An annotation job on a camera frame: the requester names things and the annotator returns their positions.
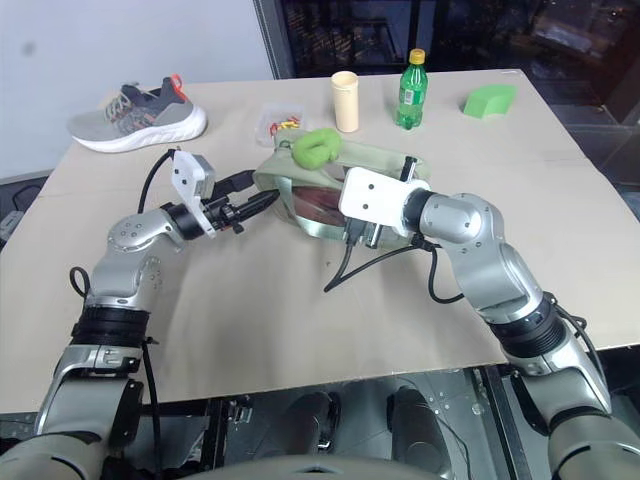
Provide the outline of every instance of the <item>gray sneaker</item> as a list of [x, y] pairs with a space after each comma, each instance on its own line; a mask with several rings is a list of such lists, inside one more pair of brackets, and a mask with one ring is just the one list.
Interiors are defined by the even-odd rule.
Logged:
[[207, 126], [207, 116], [181, 88], [178, 75], [166, 77], [161, 88], [150, 91], [123, 85], [104, 110], [69, 120], [69, 132], [85, 147], [110, 153], [195, 138]]

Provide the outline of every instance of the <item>bottle cap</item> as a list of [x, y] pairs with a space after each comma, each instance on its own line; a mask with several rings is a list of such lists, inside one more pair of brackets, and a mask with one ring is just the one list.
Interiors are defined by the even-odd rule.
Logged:
[[414, 48], [409, 52], [409, 63], [413, 65], [422, 65], [427, 55], [421, 48]]

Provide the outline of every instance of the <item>plastic container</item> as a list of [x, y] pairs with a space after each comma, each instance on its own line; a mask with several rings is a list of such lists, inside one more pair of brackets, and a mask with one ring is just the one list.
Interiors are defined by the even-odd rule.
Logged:
[[306, 129], [304, 107], [293, 103], [267, 103], [262, 107], [256, 126], [256, 142], [263, 147], [273, 147], [273, 137], [281, 128]]
[[424, 71], [426, 54], [421, 48], [409, 53], [409, 68], [400, 77], [400, 98], [396, 110], [396, 125], [411, 130], [422, 123], [422, 108], [429, 79]]
[[336, 111], [336, 126], [344, 133], [358, 129], [358, 76], [349, 71], [331, 76], [333, 107]]

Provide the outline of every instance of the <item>black cable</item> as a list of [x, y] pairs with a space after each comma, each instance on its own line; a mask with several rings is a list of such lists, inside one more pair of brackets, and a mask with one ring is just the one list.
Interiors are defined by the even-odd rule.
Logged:
[[147, 174], [147, 179], [144, 181], [142, 191], [140, 192], [140, 201], [138, 202], [138, 213], [144, 212], [144, 204], [147, 201], [147, 194], [149, 193], [149, 187], [151, 186], [151, 181], [153, 180], [153, 177], [155, 176], [156, 172], [160, 169], [162, 164], [168, 158], [173, 157], [173, 154], [175, 152], [176, 151], [173, 148], [170, 148], [169, 150], [167, 150], [166, 153], [156, 161], [153, 167], [151, 167], [151, 170], [149, 170], [149, 173]]
[[352, 251], [353, 251], [353, 245], [347, 244], [344, 249], [344, 256], [342, 257], [342, 262], [340, 263], [340, 267], [338, 268], [338, 271], [333, 276], [333, 278], [324, 287], [324, 293], [329, 292], [330, 290], [334, 289], [344, 281], [342, 280], [341, 277], [344, 271], [347, 269], [347, 266], [349, 265], [349, 260], [351, 260]]
[[447, 305], [449, 303], [457, 302], [458, 300], [462, 300], [464, 298], [464, 294], [459, 293], [455, 297], [451, 298], [440, 298], [436, 295], [436, 291], [434, 289], [434, 283], [436, 278], [436, 268], [438, 267], [438, 252], [436, 248], [431, 250], [431, 268], [429, 269], [429, 280], [427, 282], [427, 288], [429, 290], [429, 295], [436, 303], [441, 303], [443, 305]]
[[[76, 280], [76, 273], [80, 274], [82, 278], [82, 284], [84, 288], [80, 288], [78, 282]], [[89, 289], [91, 288], [91, 282], [89, 280], [89, 274], [82, 267], [71, 267], [69, 270], [69, 283], [71, 283], [71, 287], [75, 290], [75, 292], [80, 295], [83, 299], [87, 298], [89, 294]]]
[[[582, 317], [576, 317], [575, 315], [571, 315], [571, 317], [572, 317], [576, 322], [578, 322], [578, 324], [582, 327], [582, 329], [583, 329], [583, 330], [586, 330], [586, 329], [587, 329], [587, 321], [586, 321], [584, 318], [582, 318]], [[574, 337], [576, 337], [576, 338], [580, 338], [580, 332], [578, 332], [578, 331], [576, 330], [576, 332], [573, 334], [573, 336], [574, 336]]]
[[438, 422], [440, 422], [441, 425], [443, 425], [447, 430], [449, 430], [449, 432], [451, 433], [451, 435], [454, 436], [454, 438], [456, 439], [456, 441], [462, 445], [462, 448], [464, 449], [464, 460], [465, 463], [467, 464], [467, 480], [472, 480], [473, 476], [471, 475], [471, 457], [469, 456], [469, 446], [467, 445], [467, 442], [465, 442], [464, 440], [462, 440], [462, 438], [460, 437], [460, 435], [458, 435], [456, 433], [456, 431], [449, 426], [449, 424], [447, 422], [445, 422], [444, 420], [442, 420], [439, 416], [436, 415], [436, 418], [438, 419]]
[[16, 210], [20, 210], [20, 207], [18, 206], [18, 197], [22, 193], [26, 192], [27, 190], [31, 190], [32, 188], [35, 188], [38, 191], [42, 190], [42, 187], [40, 185], [27, 185], [25, 187], [22, 187], [20, 190], [18, 190], [16, 193], [13, 194], [13, 196], [11, 197], [11, 201], [13, 202], [13, 206], [15, 207]]
[[153, 424], [153, 457], [155, 463], [155, 480], [162, 480], [162, 439], [160, 435], [160, 406], [158, 405], [158, 393], [156, 391], [156, 381], [153, 378], [151, 368], [151, 358], [149, 357], [149, 343], [154, 340], [148, 337], [142, 342], [142, 361], [144, 362], [144, 373], [147, 376], [147, 386], [149, 387], [149, 400], [151, 403], [151, 420]]
[[[396, 377], [398, 380], [403, 380], [405, 382], [410, 383], [411, 385], [413, 385], [413, 388], [415, 388], [416, 390], [418, 390], [420, 392], [420, 388], [418, 387], [418, 385], [416, 384], [416, 382], [414, 382], [413, 380], [406, 378], [406, 377]], [[467, 465], [467, 479], [468, 480], [472, 480], [472, 476], [471, 476], [471, 459], [469, 457], [469, 446], [467, 445], [467, 443], [462, 440], [462, 438], [455, 432], [455, 430], [453, 429], [452, 426], [450, 426], [447, 422], [445, 422], [444, 420], [442, 420], [438, 415], [435, 416], [438, 421], [444, 425], [447, 430], [449, 430], [449, 432], [451, 433], [451, 435], [454, 436], [454, 438], [456, 439], [456, 441], [458, 442], [458, 445], [462, 445], [462, 448], [464, 449], [464, 462]]]
[[358, 273], [362, 272], [363, 270], [366, 270], [367, 268], [375, 265], [376, 263], [382, 262], [383, 260], [386, 260], [387, 258], [391, 258], [395, 255], [398, 255], [400, 253], [404, 253], [404, 252], [409, 252], [411, 250], [417, 250], [418, 247], [415, 247], [413, 245], [409, 245], [407, 247], [402, 247], [402, 248], [398, 248], [397, 250], [392, 250], [390, 252], [385, 253], [384, 255], [381, 255], [377, 258], [374, 258], [373, 260], [368, 261], [365, 264], [360, 265], [358, 268], [350, 271], [349, 273], [347, 273], [344, 276], [339, 276], [336, 275], [335, 277], [333, 277], [333, 279], [327, 284], [326, 287], [324, 287], [324, 291], [325, 293], [334, 289], [335, 287], [337, 287], [338, 285], [340, 285], [343, 282], [346, 282], [347, 280], [349, 280], [351, 277], [357, 275]]
[[608, 390], [609, 386], [607, 384], [607, 377], [604, 374], [604, 367], [602, 365], [602, 361], [600, 360], [600, 355], [598, 354], [598, 351], [596, 350], [595, 345], [591, 341], [591, 338], [589, 338], [589, 335], [587, 335], [587, 332], [584, 330], [584, 328], [582, 328], [582, 326], [580, 325], [580, 322], [577, 321], [573, 317], [573, 315], [571, 315], [564, 308], [562, 308], [560, 304], [558, 304], [557, 302], [555, 303], [555, 307], [558, 310], [558, 312], [560, 312], [560, 315], [565, 320], [567, 320], [573, 326], [573, 328], [575, 328], [576, 332], [578, 332], [582, 337], [582, 340], [584, 341], [584, 343], [587, 345], [587, 348], [589, 349], [589, 354], [590, 354], [589, 356], [591, 358], [591, 361], [596, 366], [596, 369], [598, 370], [598, 373], [600, 373], [600, 377], [602, 378], [602, 382], [604, 383], [605, 387]]

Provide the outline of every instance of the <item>green sponge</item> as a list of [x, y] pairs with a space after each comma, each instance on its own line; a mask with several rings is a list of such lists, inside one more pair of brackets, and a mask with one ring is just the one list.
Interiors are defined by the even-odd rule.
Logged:
[[318, 170], [325, 163], [338, 158], [342, 138], [333, 128], [314, 130], [293, 144], [293, 159], [302, 168]]
[[464, 106], [465, 115], [482, 118], [494, 113], [507, 113], [516, 96], [514, 85], [487, 85], [469, 95]]

